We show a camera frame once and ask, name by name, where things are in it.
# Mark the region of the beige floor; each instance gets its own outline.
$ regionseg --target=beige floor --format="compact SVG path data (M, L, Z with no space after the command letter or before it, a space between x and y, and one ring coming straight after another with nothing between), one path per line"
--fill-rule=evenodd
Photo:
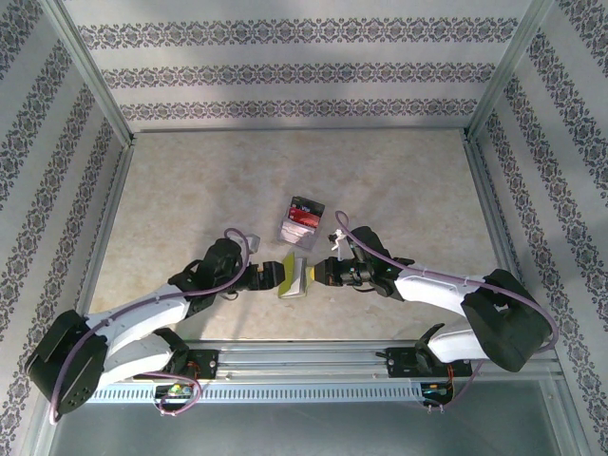
M235 226L262 239L254 262L290 246L276 227L292 195L326 204L309 263L333 255L333 212L368 224L392 255L463 275L496 266L457 130L316 130L142 134L129 169L92 312L149 293ZM187 338L417 338L454 313L314 284L218 299L179 326Z

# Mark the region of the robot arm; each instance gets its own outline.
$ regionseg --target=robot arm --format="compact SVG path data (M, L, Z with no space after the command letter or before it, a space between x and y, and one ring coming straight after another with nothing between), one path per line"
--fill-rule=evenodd
M390 260L389 252L369 227L351 233ZM252 240L247 240L250 246L255 244ZM489 359L507 371L519 371L551 334L551 326L539 312L517 299L479 287L483 280L533 301L507 271L497 269L485 277L469 277L471 283L463 277L462 284L454 284L433 274L426 276L427 270L412 267L411 259L393 258L393 262L408 266L406 270L397 268L369 254L351 238L347 240L354 258L329 257L318 263L313 268L315 281L340 287L368 284L383 297L426 302L465 318L458 331L446 332L442 330L443 324L429 329L416 342L413 361L408 356L404 361L408 375L417 372L417 376L433 376L438 371L444 372L449 363L468 359ZM218 239L203 260L190 263L156 292L118 309L86 316L74 311L62 313L29 358L26 364L29 378L50 400L60 370L65 370L57 407L60 416L81 406L97 388L137 374L163 371L192 378L202 367L201 361L174 332L163 327L210 307L218 294L214 291L235 280L237 271L244 273L229 288L222 289L223 294L270 290L285 279L283 265L275 261L243 269L241 245L229 238ZM200 291L209 294L188 295ZM135 307L128 313L124 311L132 306ZM66 368L64 364L73 354L75 344L82 347ZM394 363L388 353L380 355L388 358L389 365L389 361ZM215 374L217 356L205 359L204 363Z
M360 241L385 257L390 257L378 236L368 226L352 230ZM414 265L407 258L394 258L408 266L400 270L372 256L347 237L353 259L329 257L314 266L315 281L329 286L359 287L368 284L379 295L400 301L420 301L465 318L461 328L441 331L442 325L431 328L416 346L418 369L456 360L489 359L506 371L519 371L551 334L547 320L534 309L503 294L495 294L471 282L484 282L534 299L509 272L497 269L487 276L462 277L461 284L425 276L430 270Z
M254 244L252 240L247 239L250 246ZM59 371L71 349L97 326L100 329L85 341L67 368L57 407L60 416L81 406L97 388L137 374L166 371L193 377L191 370L199 368L197 360L190 359L187 345L174 332L163 327L210 307L217 293L202 296L183 294L211 290L228 283L242 268L242 261L239 243L221 238L209 248L203 260L190 263L154 293L107 312L86 316L75 311L60 314L26 364L29 378L50 400ZM284 279L281 263L267 261L261 265L249 265L242 276L222 293L234 295L241 290L270 290ZM174 297L160 299L166 295ZM138 302L150 300L147 305L123 312Z

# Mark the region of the red object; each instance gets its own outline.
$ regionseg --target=red object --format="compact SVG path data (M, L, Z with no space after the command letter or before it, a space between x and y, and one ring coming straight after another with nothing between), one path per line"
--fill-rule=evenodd
M302 211L296 207L291 207L289 209L289 218L296 223L301 223L302 225L310 226L311 228L319 226L319 221L321 220L321 217L311 214L310 212Z

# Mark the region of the wall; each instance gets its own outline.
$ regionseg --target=wall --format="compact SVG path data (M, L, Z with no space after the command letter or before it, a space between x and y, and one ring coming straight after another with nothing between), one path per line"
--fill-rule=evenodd
M555 3L478 142L593 454L608 452L607 36L605 0Z
M529 0L66 0L134 131L467 126Z
M39 396L24 363L78 302L122 146L35 0L0 0L0 455Z

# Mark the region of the small box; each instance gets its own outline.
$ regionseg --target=small box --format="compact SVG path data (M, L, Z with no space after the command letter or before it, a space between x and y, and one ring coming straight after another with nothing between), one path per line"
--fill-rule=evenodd
M293 197L278 229L278 240L305 250L312 250L325 205L302 197Z

